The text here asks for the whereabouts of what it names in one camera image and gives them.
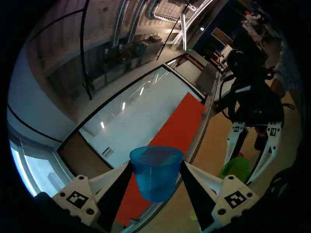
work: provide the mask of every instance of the white wall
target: white wall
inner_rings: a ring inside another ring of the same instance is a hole
[[[8,103],[28,125],[58,140],[62,141],[75,128],[75,124],[54,105],[34,79],[25,47],[20,51],[11,76]],[[9,111],[7,120],[16,131],[29,139],[52,147],[59,146],[58,142],[22,125]]]

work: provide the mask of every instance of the fluorescent light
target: fluorescent light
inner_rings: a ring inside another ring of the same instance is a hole
[[[182,43],[184,51],[187,50],[187,39],[186,39],[186,18],[184,14],[179,14],[181,19],[181,27],[182,27]]]
[[[26,175],[26,172],[23,168],[23,165],[22,165],[22,162],[21,162],[21,158],[19,157],[19,153],[17,151],[15,151],[15,155],[16,155],[16,160],[17,160],[17,163],[18,163],[18,166],[22,172],[22,176],[24,177],[29,189],[30,189],[30,192],[32,193],[33,196],[37,195],[35,189],[33,188],[33,186],[31,185],[29,179],[28,179],[28,176]]]
[[[140,94],[139,94],[139,95],[141,96],[141,95],[142,95],[142,93],[143,93],[143,87],[142,87],[142,90],[140,91]]]
[[[188,20],[188,22],[186,23],[186,30],[188,30],[188,28],[191,26],[191,24],[193,23],[193,21],[199,16],[199,14],[201,14],[201,12],[212,2],[213,0],[205,0],[201,6],[197,9],[197,11],[194,13],[194,15]],[[182,36],[182,31],[180,31],[178,33],[178,35],[175,37],[175,39],[173,40],[173,44],[175,45],[178,40],[180,39],[180,37]]]
[[[159,74],[157,74],[157,77],[155,78],[155,82],[154,82],[154,83],[156,83],[156,82],[157,82],[158,77],[159,77]]]
[[[170,61],[169,63],[168,63],[168,65],[170,65],[170,64],[172,64],[172,63],[174,63],[176,61],[176,59],[175,60],[173,60],[173,61]]]

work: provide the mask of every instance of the desk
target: desk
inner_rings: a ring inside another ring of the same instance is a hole
[[[289,93],[282,99],[282,102],[294,103]],[[293,164],[296,148],[302,137],[298,111],[285,108],[284,112],[285,124],[278,154],[262,175],[249,186],[259,196],[264,194],[277,172]],[[222,113],[215,115],[214,112],[211,112],[211,115],[214,116],[209,121],[193,165],[216,176],[224,165],[227,136],[232,124]],[[250,161],[251,167],[258,156],[258,151],[253,148],[256,136],[254,128],[250,128],[241,149],[244,157]],[[163,209],[139,233],[199,233],[198,221],[190,219],[192,209],[190,198],[182,183]]]

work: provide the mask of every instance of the light fixture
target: light fixture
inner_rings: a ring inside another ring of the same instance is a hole
[[[181,27],[182,27],[182,43],[184,51],[187,50],[187,39],[186,39],[186,18],[184,14],[179,14],[181,20]]]
[[[213,0],[205,0],[201,6],[197,9],[197,11],[194,13],[194,15],[188,20],[188,22],[186,23],[186,30],[188,30],[188,28],[191,26],[191,24],[193,23],[193,21],[199,16],[199,14],[201,14],[201,12],[212,2]],[[182,36],[182,31],[180,31],[178,33],[178,35],[175,37],[175,39],[173,40],[173,44],[175,45],[178,40],[180,39],[180,37]]]
[[[142,95],[142,93],[143,93],[143,87],[142,87],[142,90],[140,91],[140,94],[139,94],[139,95],[141,96],[141,95]]]
[[[168,65],[170,65],[170,64],[172,64],[172,63],[174,63],[176,61],[176,59],[175,60],[173,60],[173,61],[170,61],[169,63],[168,63]]]

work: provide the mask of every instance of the pipe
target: pipe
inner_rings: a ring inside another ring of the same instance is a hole
[[[119,14],[118,14],[117,22],[115,24],[114,39],[112,41],[112,47],[115,47],[119,44],[121,25],[123,22],[126,8],[128,7],[128,3],[129,3],[128,0],[122,0],[122,3],[119,6]]]
[[[212,2],[213,0],[205,0],[201,6],[197,9],[197,11],[194,13],[194,15],[188,20],[186,23],[186,30],[190,27],[190,25],[193,23],[193,21],[199,16],[199,14]],[[178,40],[182,37],[182,32],[180,31],[178,35],[173,40],[173,44],[176,44]]]
[[[136,32],[136,28],[137,28],[138,22],[140,20],[140,17],[142,16],[142,12],[146,7],[146,3],[147,3],[146,0],[140,0],[139,3],[137,4],[136,11],[135,11],[134,17],[133,17],[132,22],[131,22],[130,31],[128,33],[127,44],[130,44],[133,42],[134,35]]]

